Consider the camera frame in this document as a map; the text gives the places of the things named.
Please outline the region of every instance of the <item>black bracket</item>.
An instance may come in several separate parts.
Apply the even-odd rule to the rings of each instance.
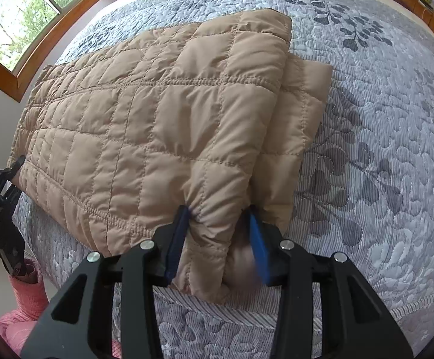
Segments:
[[[21,168],[25,156],[20,156],[10,168],[0,170],[0,258],[8,273],[12,276],[26,274],[24,264],[24,240],[12,222],[12,215],[21,190],[11,185],[4,195],[1,194],[7,181],[11,181]]]
[[[152,285],[175,277],[190,213],[180,206],[172,224],[159,227],[127,253],[91,252],[51,299],[28,337],[23,359],[112,358],[114,284],[122,282],[122,357],[162,358]]]
[[[350,258],[310,254],[249,209],[250,242],[259,275],[282,285],[272,359],[310,359],[312,283],[320,284],[322,358],[410,359],[412,350],[390,312]]]

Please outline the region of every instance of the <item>leaf pattern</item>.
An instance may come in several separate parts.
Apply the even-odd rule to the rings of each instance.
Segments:
[[[328,25],[330,22],[328,21],[328,17],[315,17],[316,22],[321,23],[323,25]]]
[[[356,246],[363,236],[363,230],[353,220],[341,218],[340,231],[342,235],[343,244],[348,247]]]
[[[364,41],[363,39],[361,39],[361,38],[358,38],[358,43],[360,43],[360,45],[361,45],[362,47],[365,47],[365,48],[368,47],[368,43],[365,42],[365,41]]]
[[[358,45],[354,39],[344,39],[343,47],[346,47],[352,51],[358,51]]]
[[[352,14],[350,8],[342,4],[329,4],[324,0],[286,0],[287,3],[307,5],[314,12],[313,21],[322,26],[334,26],[340,34],[343,48],[357,52],[360,48],[369,48],[374,42],[385,43],[393,47],[392,41],[385,36],[386,31],[379,21],[360,14]],[[427,80],[428,87],[433,87],[429,81],[434,81],[431,72],[419,74],[422,80]],[[363,120],[355,107],[361,107],[365,101],[357,98],[345,87],[337,87],[338,104],[327,104],[326,114],[338,120],[334,125],[334,134],[344,145],[351,147],[357,143],[358,129],[363,126]],[[428,116],[434,120],[434,111],[427,107]],[[331,136],[326,140],[332,142]],[[357,245],[363,236],[362,227],[352,218],[343,218],[338,211],[346,211],[348,204],[353,206],[357,201],[349,200],[349,191],[339,188],[329,177],[345,176],[348,166],[351,171],[362,173],[363,183],[359,199],[364,203],[376,204],[382,197],[386,200],[388,210],[396,215],[403,206],[403,195],[397,186],[391,184],[392,167],[388,159],[375,163],[375,153],[364,142],[358,142],[354,159],[349,159],[349,152],[335,144],[316,147],[315,153],[320,156],[319,165],[307,178],[305,186],[296,192],[297,202],[294,217],[307,223],[308,232],[313,236],[323,236],[332,228],[339,228],[342,242],[347,247]]]

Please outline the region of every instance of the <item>quilted bedspread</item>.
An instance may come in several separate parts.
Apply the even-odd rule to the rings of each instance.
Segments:
[[[434,334],[434,36],[416,18],[381,0],[133,0],[91,22],[59,62],[150,28],[267,7],[292,18],[290,52],[334,68],[287,236],[313,253],[346,252],[418,353]],[[87,249],[26,196],[15,221],[61,285]],[[217,306],[157,291],[165,356],[266,357],[278,297],[262,289]],[[317,302],[314,353],[320,316]]]

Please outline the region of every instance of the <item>jacket cuff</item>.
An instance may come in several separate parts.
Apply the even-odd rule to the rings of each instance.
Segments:
[[[25,259],[26,265],[34,267],[37,276],[37,283],[22,282],[17,278],[10,277],[18,308],[27,314],[32,320],[37,320],[43,310],[48,306],[48,297],[44,290],[44,280],[41,269],[36,261]]]

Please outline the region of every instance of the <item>metal screw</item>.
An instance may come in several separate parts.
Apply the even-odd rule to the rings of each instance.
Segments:
[[[347,255],[344,254],[343,252],[336,252],[335,255],[333,255],[333,257],[337,262],[340,263],[346,262],[348,259]]]
[[[87,261],[91,262],[91,263],[97,262],[100,257],[101,257],[101,255],[98,252],[93,251],[93,252],[90,252],[89,254],[87,254]]]
[[[285,239],[280,242],[280,248],[283,250],[291,250],[294,247],[295,244],[292,240]]]
[[[140,242],[140,248],[143,250],[151,250],[154,248],[154,242],[152,240],[143,240]]]

